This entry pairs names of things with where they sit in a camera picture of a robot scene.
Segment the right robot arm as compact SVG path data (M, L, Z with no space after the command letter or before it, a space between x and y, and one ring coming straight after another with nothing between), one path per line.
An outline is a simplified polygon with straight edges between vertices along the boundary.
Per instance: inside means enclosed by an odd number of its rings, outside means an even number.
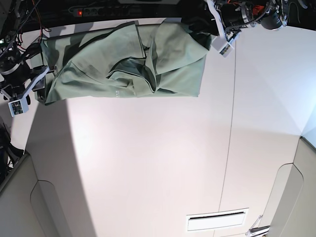
M9 103L25 102L31 104L30 92L42 90L38 84L44 80L41 74L52 73L55 68L41 64L31 68L27 61L40 55L43 58L41 43L44 31L40 0L12 0L0 32L0 94ZM38 38L27 47L23 47L23 28L35 17L39 23Z

